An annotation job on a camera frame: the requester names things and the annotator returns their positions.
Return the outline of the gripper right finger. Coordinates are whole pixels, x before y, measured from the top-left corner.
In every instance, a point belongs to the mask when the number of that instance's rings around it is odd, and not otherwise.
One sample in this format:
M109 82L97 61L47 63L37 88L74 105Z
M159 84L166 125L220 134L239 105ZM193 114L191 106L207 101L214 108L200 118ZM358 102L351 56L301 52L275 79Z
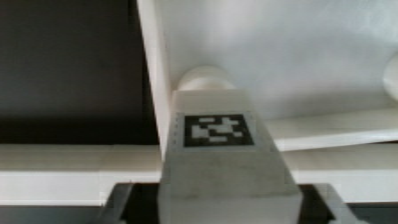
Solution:
M298 185L303 200L298 224L355 224L355 215L330 184Z

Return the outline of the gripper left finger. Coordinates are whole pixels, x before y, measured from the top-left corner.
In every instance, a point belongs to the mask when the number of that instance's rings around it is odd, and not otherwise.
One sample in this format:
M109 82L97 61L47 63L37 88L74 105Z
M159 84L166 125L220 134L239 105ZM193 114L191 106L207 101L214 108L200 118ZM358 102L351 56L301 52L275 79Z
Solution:
M125 224L124 211L132 184L116 183L108 195L106 203L88 224Z

